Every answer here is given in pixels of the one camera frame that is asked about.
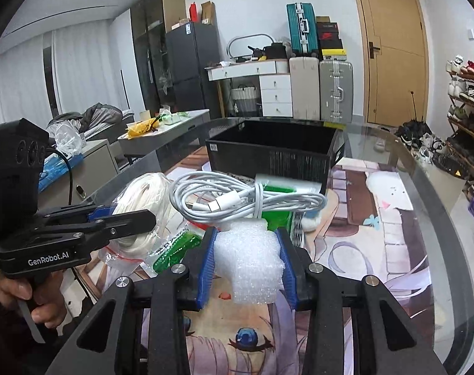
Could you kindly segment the person's left hand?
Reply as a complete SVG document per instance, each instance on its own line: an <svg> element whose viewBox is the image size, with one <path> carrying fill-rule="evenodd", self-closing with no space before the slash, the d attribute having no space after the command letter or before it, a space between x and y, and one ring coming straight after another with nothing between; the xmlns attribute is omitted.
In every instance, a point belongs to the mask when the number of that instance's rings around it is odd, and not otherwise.
<svg viewBox="0 0 474 375"><path fill-rule="evenodd" d="M18 301L34 301L36 307L31 312L33 321L47 328L56 328L65 319L67 308L61 293L63 272L52 272L43 284L32 289L24 279L11 279L0 270L0 303L6 309L14 310Z"/></svg>

